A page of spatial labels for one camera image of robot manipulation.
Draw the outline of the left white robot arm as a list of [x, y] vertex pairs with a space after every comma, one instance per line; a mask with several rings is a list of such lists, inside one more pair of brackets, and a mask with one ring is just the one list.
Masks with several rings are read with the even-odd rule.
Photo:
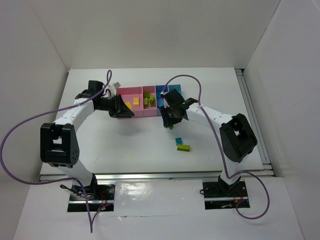
[[118, 82], [104, 84], [90, 80], [88, 88], [75, 97], [73, 105], [60, 118], [44, 123], [40, 128], [41, 161], [72, 178], [74, 193], [94, 196], [101, 191], [95, 174], [80, 161], [77, 131], [87, 117], [96, 110], [106, 111], [112, 118], [131, 118], [135, 115], [117, 93], [120, 86]]

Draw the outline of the small olive lego brick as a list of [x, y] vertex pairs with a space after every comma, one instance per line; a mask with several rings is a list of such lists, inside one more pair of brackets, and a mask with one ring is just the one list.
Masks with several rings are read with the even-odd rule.
[[151, 96], [151, 93], [150, 93], [150, 92], [145, 92], [145, 93], [144, 93], [144, 97], [145, 97], [145, 98], [148, 98], [148, 99], [149, 99], [150, 96]]

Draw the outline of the long lime lego brick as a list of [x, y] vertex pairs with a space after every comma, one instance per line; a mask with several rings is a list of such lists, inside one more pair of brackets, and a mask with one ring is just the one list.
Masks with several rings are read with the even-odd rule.
[[183, 152], [190, 152], [191, 151], [191, 146], [190, 145], [185, 145], [185, 144], [178, 144], [177, 145], [177, 150], [178, 151], [183, 151]]

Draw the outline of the lime lego stack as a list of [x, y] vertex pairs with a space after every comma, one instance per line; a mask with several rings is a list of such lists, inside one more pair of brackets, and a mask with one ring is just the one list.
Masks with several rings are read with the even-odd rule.
[[153, 95], [150, 95], [150, 98], [149, 98], [149, 105], [151, 107], [155, 107], [157, 104], [156, 104], [156, 98], [153, 96]]

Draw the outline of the yellow lego brick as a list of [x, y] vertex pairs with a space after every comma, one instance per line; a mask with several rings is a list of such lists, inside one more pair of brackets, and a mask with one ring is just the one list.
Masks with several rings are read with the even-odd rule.
[[140, 98], [139, 97], [134, 97], [133, 98], [133, 106], [135, 108], [139, 107], [140, 106]]

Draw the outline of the yellow lego plate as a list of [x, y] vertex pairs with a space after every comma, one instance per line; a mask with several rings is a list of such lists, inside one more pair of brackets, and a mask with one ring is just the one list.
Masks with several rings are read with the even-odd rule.
[[132, 111], [133, 107], [130, 102], [125, 102], [125, 105]]

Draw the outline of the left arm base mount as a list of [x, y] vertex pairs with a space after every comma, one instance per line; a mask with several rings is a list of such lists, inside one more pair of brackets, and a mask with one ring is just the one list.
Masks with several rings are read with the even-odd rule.
[[[85, 195], [80, 186], [73, 184], [71, 187], [67, 187], [61, 184], [60, 188], [70, 192], [67, 212], [79, 213], [87, 211]], [[99, 209], [102, 212], [113, 212], [115, 190], [116, 185], [114, 183], [99, 184], [95, 193], [85, 187], [90, 212], [97, 212]]]

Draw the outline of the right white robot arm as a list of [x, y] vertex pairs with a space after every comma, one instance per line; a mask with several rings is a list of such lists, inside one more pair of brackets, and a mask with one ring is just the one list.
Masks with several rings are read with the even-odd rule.
[[246, 116], [219, 112], [191, 97], [184, 99], [176, 89], [161, 92], [160, 97], [164, 99], [164, 106], [159, 111], [165, 128], [171, 129], [182, 120], [187, 120], [212, 130], [223, 163], [218, 177], [219, 188], [225, 193], [234, 189], [240, 181], [245, 160], [258, 144]]

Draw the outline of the small cyan lego brick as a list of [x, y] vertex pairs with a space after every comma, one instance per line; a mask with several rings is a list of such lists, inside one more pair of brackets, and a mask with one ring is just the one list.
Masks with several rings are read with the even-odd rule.
[[181, 137], [175, 138], [175, 143], [176, 145], [182, 145], [183, 144], [183, 140]]

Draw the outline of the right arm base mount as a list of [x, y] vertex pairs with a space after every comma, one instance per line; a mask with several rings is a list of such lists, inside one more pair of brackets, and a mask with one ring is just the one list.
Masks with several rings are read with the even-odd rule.
[[217, 181], [203, 182], [199, 193], [204, 197], [205, 210], [235, 209], [238, 203], [238, 208], [250, 208], [250, 201], [244, 181], [240, 181], [228, 193], [222, 192]]

